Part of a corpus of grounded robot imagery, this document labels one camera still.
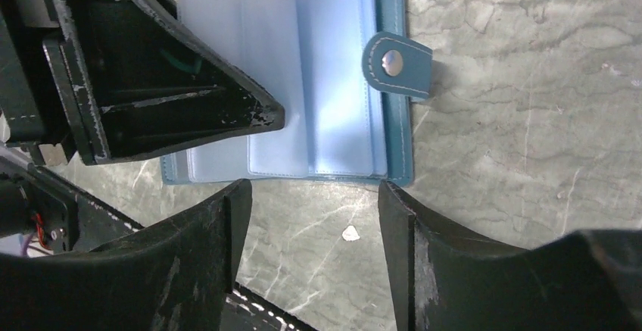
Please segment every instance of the blue leather strap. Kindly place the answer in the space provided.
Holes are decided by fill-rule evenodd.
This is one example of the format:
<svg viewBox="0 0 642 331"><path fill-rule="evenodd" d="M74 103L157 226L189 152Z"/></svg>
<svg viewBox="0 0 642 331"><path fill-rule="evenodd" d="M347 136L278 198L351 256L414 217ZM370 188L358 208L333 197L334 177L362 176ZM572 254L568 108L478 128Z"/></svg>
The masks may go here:
<svg viewBox="0 0 642 331"><path fill-rule="evenodd" d="M384 69L384 56L393 57L395 75ZM377 33L363 50L363 75L371 87L426 100L430 90L432 50L424 45L390 32Z"/></svg>

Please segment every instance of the open wallet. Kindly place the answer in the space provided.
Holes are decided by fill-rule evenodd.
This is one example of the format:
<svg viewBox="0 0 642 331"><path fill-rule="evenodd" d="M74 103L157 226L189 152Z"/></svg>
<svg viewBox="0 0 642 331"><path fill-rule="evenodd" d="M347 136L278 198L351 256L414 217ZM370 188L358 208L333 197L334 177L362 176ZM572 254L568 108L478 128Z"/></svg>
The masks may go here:
<svg viewBox="0 0 642 331"><path fill-rule="evenodd" d="M410 102L428 97L432 50L406 38L405 0L177 5L195 36L283 105L285 127L163 156L166 184L413 181Z"/></svg>

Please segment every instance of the blue wallet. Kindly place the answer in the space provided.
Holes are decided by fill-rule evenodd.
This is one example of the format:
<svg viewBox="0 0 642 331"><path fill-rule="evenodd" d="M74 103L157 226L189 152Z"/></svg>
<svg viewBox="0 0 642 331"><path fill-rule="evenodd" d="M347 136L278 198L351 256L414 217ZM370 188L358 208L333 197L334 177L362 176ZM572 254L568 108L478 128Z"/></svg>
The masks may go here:
<svg viewBox="0 0 642 331"><path fill-rule="evenodd" d="M406 38L405 0L177 2L186 27L284 106L285 127L163 156L166 184L412 182L410 98L428 95L432 51Z"/></svg>

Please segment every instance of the marble surface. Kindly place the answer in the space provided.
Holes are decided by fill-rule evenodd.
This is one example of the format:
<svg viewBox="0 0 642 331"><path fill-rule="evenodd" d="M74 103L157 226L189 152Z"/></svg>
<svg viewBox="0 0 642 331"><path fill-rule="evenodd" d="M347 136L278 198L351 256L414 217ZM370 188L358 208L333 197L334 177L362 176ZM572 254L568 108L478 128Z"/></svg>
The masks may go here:
<svg viewBox="0 0 642 331"><path fill-rule="evenodd" d="M413 106L408 191L528 248L579 228L640 228L640 4L408 0L410 35L437 61L432 98ZM144 225L222 187L163 186L157 161L75 158L59 171ZM319 329L394 329L376 196L256 182L238 281ZM350 225L360 238L348 242Z"/></svg>

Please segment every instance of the blue card holder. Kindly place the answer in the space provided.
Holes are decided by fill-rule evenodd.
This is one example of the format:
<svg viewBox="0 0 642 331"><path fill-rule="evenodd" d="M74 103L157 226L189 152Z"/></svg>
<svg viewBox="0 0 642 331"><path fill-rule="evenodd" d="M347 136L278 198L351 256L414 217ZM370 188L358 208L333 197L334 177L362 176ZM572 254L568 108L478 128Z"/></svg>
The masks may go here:
<svg viewBox="0 0 642 331"><path fill-rule="evenodd" d="M415 97L422 97L428 91L425 82L429 83L429 75L425 73L432 52L405 38L405 1L359 0L360 6L356 6L355 11L336 8L334 12L332 1L338 6L350 0L294 1L296 14L293 15L287 13L292 10L293 0L217 0L217 6L224 5L217 17L235 15L223 19L228 23L221 27L222 20L216 19L211 26L186 24L204 43L264 85L286 108L286 121L288 113L294 113L290 118L298 125L289 126L290 122L286 122L284 130L261 134L263 138L227 139L229 142L215 142L164 156L160 162L166 184L275 176L373 184L387 179L399 186L412 182L409 91ZM187 10L180 8L182 3ZM179 0L179 19L184 21L189 19L186 15L197 14L199 4L210 5L212 1ZM280 16L270 10L274 7L278 7ZM335 15L319 13L324 10ZM357 36L339 36L332 32L333 24L350 20L355 14L360 14ZM262 24L261 30L252 28L256 24ZM213 27L226 35L226 39L210 37L217 43L208 42L212 40L207 36L212 34ZM319 40L324 35L334 35L335 45ZM292 44L296 40L289 39L292 36L300 36L298 47ZM354 44L351 49L355 52L333 51L356 41L360 42L358 52ZM274 42L279 43L279 49L273 48ZM297 50L301 52L299 60ZM413 62L395 77L381 70L379 64L381 56L390 50L400 52L407 58L406 62ZM270 64L252 61L257 57L269 59ZM355 70L355 65L345 64L342 57L361 62L363 66L357 65ZM417 77L417 70L423 75ZM375 84L369 76L376 78ZM298 87L298 80L301 91L284 89ZM315 83L321 90L315 89ZM355 110L356 103L359 103L358 110ZM302 107L308 115L301 114ZM280 139L270 137L279 132L283 132ZM297 140L303 132L309 139L307 142Z"/></svg>

